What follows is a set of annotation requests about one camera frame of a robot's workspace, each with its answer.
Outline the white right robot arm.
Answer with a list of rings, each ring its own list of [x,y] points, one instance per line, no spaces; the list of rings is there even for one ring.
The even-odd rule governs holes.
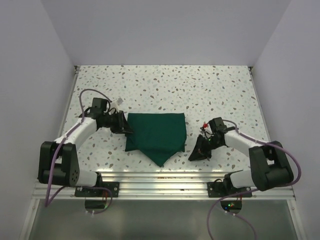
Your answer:
[[[264,192],[293,182],[288,154],[280,142],[256,140],[240,132],[236,123],[231,127],[225,123],[221,117],[204,123],[188,160],[209,160],[214,150],[229,147],[249,158],[249,169],[230,172],[223,179],[209,182],[209,196],[232,197],[237,193],[249,196],[252,188]]]

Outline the dark green surgical cloth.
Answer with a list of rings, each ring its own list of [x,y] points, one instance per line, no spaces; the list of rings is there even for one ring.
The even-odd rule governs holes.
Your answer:
[[[185,151],[187,129],[184,113],[129,113],[133,133],[126,134],[125,151],[139,150],[158,167]]]

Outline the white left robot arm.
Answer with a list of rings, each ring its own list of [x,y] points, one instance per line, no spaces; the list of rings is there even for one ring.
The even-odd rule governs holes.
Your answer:
[[[95,97],[90,107],[80,114],[77,122],[65,134],[54,141],[45,141],[40,147],[38,181],[41,184],[86,187],[92,196],[103,193],[101,174],[81,170],[78,150],[82,144],[101,128],[109,128],[113,134],[132,134],[125,114],[119,110],[123,102]]]

